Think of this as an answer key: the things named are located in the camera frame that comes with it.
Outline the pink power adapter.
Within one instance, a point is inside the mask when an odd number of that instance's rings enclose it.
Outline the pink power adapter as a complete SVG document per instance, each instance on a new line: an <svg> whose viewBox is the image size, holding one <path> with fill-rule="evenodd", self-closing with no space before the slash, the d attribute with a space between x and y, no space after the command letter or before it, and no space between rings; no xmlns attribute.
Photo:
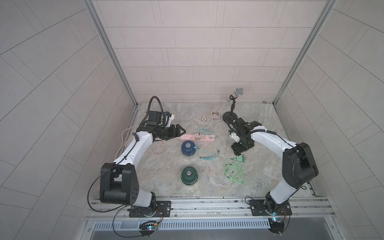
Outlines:
<svg viewBox="0 0 384 240"><path fill-rule="evenodd" d="M202 138L202 135L200 133L195 134L195 139L200 140Z"/></svg>

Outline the blue cordless meat grinder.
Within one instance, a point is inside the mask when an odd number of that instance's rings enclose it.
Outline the blue cordless meat grinder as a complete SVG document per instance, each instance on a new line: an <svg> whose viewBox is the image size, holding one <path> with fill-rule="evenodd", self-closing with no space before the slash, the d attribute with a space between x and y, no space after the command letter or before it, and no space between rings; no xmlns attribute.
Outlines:
<svg viewBox="0 0 384 240"><path fill-rule="evenodd" d="M184 141L181 147L182 154L190 157L196 153L196 145L193 141Z"/></svg>

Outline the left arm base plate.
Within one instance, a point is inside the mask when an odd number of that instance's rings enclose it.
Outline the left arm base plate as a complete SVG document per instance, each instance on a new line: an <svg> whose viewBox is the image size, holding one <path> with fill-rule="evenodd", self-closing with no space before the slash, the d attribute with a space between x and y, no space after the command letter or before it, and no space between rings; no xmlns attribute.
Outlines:
<svg viewBox="0 0 384 240"><path fill-rule="evenodd" d="M132 207L130 209L130 218L160 218L169 217L171 211L171 201L157 201L151 203L149 207Z"/></svg>

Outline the green cordless meat grinder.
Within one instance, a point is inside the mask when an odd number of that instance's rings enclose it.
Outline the green cordless meat grinder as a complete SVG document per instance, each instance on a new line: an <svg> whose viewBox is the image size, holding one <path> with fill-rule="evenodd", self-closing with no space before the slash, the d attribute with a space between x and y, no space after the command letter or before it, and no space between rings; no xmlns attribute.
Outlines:
<svg viewBox="0 0 384 240"><path fill-rule="evenodd" d="M194 185L198 180L197 170L190 166L184 168L181 174L181 180L187 186Z"/></svg>

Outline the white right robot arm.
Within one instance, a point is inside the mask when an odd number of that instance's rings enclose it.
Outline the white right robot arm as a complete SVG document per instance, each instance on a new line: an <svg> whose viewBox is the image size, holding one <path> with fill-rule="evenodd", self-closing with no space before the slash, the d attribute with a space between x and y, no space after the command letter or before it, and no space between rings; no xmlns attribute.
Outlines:
<svg viewBox="0 0 384 240"><path fill-rule="evenodd" d="M265 205L270 209L284 204L304 184L318 176L319 170L308 144L286 140L256 121L248 123L237 118L227 125L235 140L231 146L235 155L240 156L257 142L281 158L283 179L266 195Z"/></svg>

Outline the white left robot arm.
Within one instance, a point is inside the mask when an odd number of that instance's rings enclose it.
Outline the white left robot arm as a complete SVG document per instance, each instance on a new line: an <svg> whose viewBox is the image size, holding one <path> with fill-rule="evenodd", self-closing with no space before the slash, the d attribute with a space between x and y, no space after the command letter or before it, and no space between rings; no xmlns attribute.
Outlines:
<svg viewBox="0 0 384 240"><path fill-rule="evenodd" d="M133 140L113 163L104 164L100 176L100 201L142 208L156 204L154 193L140 189L136 166L155 140L170 140L186 133L179 124L172 124L174 115L149 111L133 133Z"/></svg>

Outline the green power adapter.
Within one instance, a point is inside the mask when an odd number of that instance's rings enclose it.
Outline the green power adapter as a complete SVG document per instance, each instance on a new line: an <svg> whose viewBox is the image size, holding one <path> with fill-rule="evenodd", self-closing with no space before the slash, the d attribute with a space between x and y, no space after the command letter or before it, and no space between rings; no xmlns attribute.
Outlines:
<svg viewBox="0 0 384 240"><path fill-rule="evenodd" d="M232 158L233 161L243 163L246 160L246 157L244 155L236 156L235 158Z"/></svg>

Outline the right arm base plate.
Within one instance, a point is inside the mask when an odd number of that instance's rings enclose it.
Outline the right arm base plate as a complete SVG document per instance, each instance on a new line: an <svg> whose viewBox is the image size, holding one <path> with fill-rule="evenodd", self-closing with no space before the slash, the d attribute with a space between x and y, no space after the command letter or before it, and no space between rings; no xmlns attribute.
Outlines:
<svg viewBox="0 0 384 240"><path fill-rule="evenodd" d="M291 216L292 210L289 200L276 204L272 199L246 200L253 216Z"/></svg>

